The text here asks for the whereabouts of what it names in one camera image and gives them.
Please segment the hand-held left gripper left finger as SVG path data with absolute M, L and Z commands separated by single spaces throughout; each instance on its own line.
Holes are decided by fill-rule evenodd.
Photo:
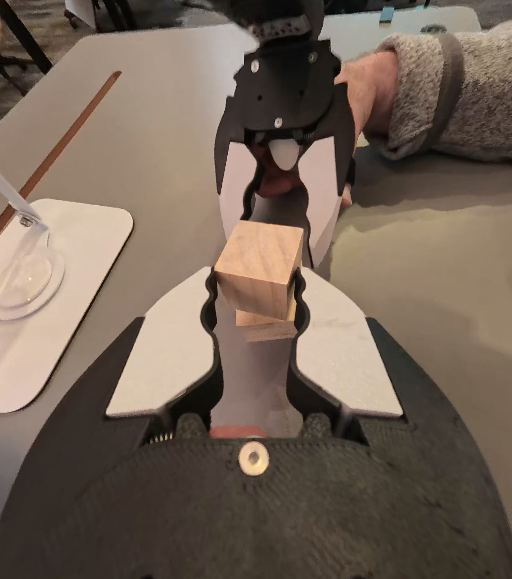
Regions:
M 106 416 L 211 414 L 223 395 L 216 298 L 215 272 L 206 266 L 146 312 Z

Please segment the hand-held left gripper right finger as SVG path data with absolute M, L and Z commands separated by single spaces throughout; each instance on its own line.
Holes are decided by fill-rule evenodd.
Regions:
M 295 273 L 295 327 L 287 374 L 290 404 L 305 419 L 397 419 L 397 398 L 367 318 L 346 294 L 308 267 Z

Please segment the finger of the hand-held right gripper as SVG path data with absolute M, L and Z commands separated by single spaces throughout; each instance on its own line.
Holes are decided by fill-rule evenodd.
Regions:
M 258 170 L 258 162 L 244 144 L 230 142 L 224 167 L 219 207 L 223 231 L 228 241 L 239 221 L 252 216 L 252 185 Z
M 308 195 L 308 247 L 311 267 L 316 269 L 331 245 L 341 205 L 334 137 L 313 142 L 299 159 L 297 167 Z

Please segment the pale wooden cube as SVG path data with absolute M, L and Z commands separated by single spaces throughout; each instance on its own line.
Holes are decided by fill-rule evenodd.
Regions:
M 236 327 L 247 342 L 266 342 L 292 339 L 296 335 L 294 272 L 302 265 L 302 258 L 289 259 L 279 270 L 273 266 L 271 274 L 262 270 L 250 271 L 244 264 L 228 267 L 236 291 Z

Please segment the large wooden cube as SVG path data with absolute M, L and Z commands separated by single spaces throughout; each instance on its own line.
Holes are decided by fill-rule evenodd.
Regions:
M 226 305 L 286 321 L 303 242 L 303 228 L 239 221 L 214 268 Z

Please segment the person's right hand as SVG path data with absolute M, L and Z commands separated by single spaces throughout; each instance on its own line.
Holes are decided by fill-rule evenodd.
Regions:
M 386 49 L 345 62 L 336 84 L 347 85 L 348 104 L 355 126 L 355 145 L 361 133 L 386 137 L 389 134 L 393 106 L 398 88 L 398 56 Z M 280 169 L 266 147 L 253 145 L 252 152 L 262 164 L 263 177 L 257 190 L 265 198 L 273 198 L 302 186 L 292 171 Z

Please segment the clear plastic suction stand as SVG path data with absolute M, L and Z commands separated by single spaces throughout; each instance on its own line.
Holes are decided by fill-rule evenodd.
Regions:
M 27 230 L 0 272 L 0 321 L 14 321 L 35 313 L 56 294 L 65 266 L 48 246 L 49 227 L 1 174 L 0 193 Z

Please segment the grey table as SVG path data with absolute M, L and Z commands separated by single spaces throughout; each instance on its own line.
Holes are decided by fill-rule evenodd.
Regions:
M 327 16 L 320 38 L 331 40 L 332 52 L 342 60 L 374 50 L 393 33 L 419 35 L 427 25 L 440 25 L 449 33 L 481 30 L 476 12 L 466 6 L 396 10 L 389 24 L 380 24 L 380 11 Z

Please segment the black table leg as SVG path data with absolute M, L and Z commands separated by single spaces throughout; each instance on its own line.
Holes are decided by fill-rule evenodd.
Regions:
M 0 19 L 18 40 L 39 71 L 46 75 L 52 63 L 7 1 L 0 1 Z

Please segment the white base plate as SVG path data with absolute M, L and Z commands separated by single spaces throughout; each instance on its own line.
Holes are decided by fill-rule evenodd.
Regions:
M 130 236 L 127 210 L 40 199 L 31 207 L 49 228 L 33 248 L 52 264 L 49 282 L 23 308 L 0 308 L 0 413 L 42 391 Z M 0 234 L 0 273 L 29 228 L 15 218 Z

